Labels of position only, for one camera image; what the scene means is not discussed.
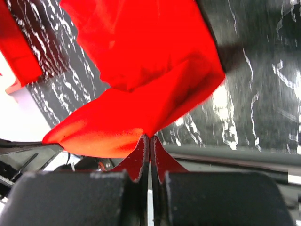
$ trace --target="cable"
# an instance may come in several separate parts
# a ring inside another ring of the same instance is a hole
[[[69,162],[69,160],[70,160],[70,157],[71,157],[71,154],[70,154],[70,152],[68,152],[68,158],[67,158],[66,165],[68,165],[68,162]]]
[[[98,168],[99,168],[102,172],[105,172],[105,171],[106,171],[106,168],[105,168],[104,164],[103,164],[101,161],[98,162]]]

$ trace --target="metal rod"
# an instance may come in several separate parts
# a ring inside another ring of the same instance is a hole
[[[14,182],[10,181],[9,179],[3,177],[0,175],[0,183],[9,187],[9,188],[12,188],[13,185],[15,184]]]
[[[291,168],[301,168],[301,155],[298,154],[283,154],[271,152],[259,152],[247,148],[240,150],[228,150],[221,147],[204,147],[183,145],[165,145],[165,150],[174,157],[181,157],[184,159],[200,160],[200,157],[215,159],[222,159],[227,161],[244,161],[253,162],[257,167],[259,164],[283,165]]]
[[[13,147],[37,147],[42,146],[42,142],[17,142],[17,141],[10,141],[10,140],[4,140],[0,139],[0,147],[3,148],[13,148]]]
[[[20,173],[29,165],[29,163],[32,162],[32,160],[34,160],[39,153],[35,153],[32,157],[29,158],[29,160],[26,161],[26,163],[18,170],[18,172],[11,178],[11,180],[13,181],[18,175],[20,175]]]

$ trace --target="red fabric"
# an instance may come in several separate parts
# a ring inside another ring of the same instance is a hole
[[[36,81],[42,75],[42,70],[6,2],[1,0],[0,21],[0,52],[16,76],[15,83],[6,89],[7,93],[12,93]]]
[[[124,158],[208,98],[225,75],[193,0],[62,0],[78,43],[111,85],[51,130],[44,143]]]

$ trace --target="marble pattern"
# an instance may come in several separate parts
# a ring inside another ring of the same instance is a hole
[[[202,0],[226,81],[158,132],[164,144],[301,153],[299,0]],[[28,89],[51,127],[108,87],[57,0],[8,0],[44,71]]]

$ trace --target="folded red cloth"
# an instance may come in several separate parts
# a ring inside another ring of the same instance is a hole
[[[0,1],[0,21],[0,52],[16,77],[14,84],[6,89],[10,94],[28,83],[37,81],[43,71],[6,1]]]
[[[62,0],[78,43],[111,85],[53,128],[45,144],[124,158],[208,98],[225,75],[194,0]]]

